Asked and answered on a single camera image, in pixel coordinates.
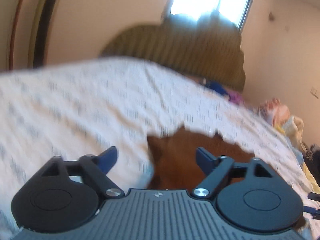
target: pink cloth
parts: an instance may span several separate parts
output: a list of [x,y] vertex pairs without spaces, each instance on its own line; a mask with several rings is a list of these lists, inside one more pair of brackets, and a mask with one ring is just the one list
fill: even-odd
[[291,116],[289,108],[286,105],[281,105],[279,98],[267,100],[259,106],[263,118],[272,126],[276,124],[282,126]]

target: white wall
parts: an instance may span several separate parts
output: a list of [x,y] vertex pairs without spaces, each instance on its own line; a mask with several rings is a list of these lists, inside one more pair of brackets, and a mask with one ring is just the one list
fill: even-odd
[[278,97],[305,124],[303,139],[320,144],[320,10],[299,0],[275,0],[275,21],[269,24],[270,42],[246,84],[246,95],[255,103]]
[[134,24],[159,23],[168,0],[60,0],[47,63],[96,58],[112,37]]
[[0,0],[0,71],[8,69],[11,29],[19,0]]
[[275,0],[253,0],[242,31],[241,49],[244,52],[244,71],[246,81],[244,97],[251,101],[251,89],[255,86],[255,71],[264,50],[270,43],[269,14],[273,11]]

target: ribbed surface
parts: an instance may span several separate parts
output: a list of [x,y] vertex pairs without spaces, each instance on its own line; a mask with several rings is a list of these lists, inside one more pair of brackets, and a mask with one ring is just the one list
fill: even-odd
[[231,227],[210,202],[188,196],[186,191],[132,190],[120,200],[109,200],[86,225],[61,234],[23,230],[14,240],[254,240],[302,238],[292,231],[253,235]]
[[140,25],[123,31],[102,56],[144,58],[242,91],[245,74],[240,44],[239,31],[226,19],[212,15],[195,22],[177,15],[159,26]]

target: wooden headboard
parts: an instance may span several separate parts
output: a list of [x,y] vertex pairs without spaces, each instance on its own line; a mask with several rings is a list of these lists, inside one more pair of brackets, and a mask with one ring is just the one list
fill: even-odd
[[245,74],[240,44],[239,30],[217,13],[201,16],[198,21],[175,15],[161,25],[139,25],[124,30],[101,55],[147,59],[242,91]]

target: patterned bedsheet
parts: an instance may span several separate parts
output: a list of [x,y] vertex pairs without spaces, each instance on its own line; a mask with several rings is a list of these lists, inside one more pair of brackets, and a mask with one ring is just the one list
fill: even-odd
[[[18,230],[12,197],[52,156],[76,160],[113,145],[119,159],[110,178],[124,191],[145,187],[152,174],[146,134],[183,123],[254,151],[306,205],[320,208],[307,199],[311,185],[284,137],[262,119],[155,63],[113,57],[0,76],[0,239]],[[311,226],[319,236],[319,222]]]

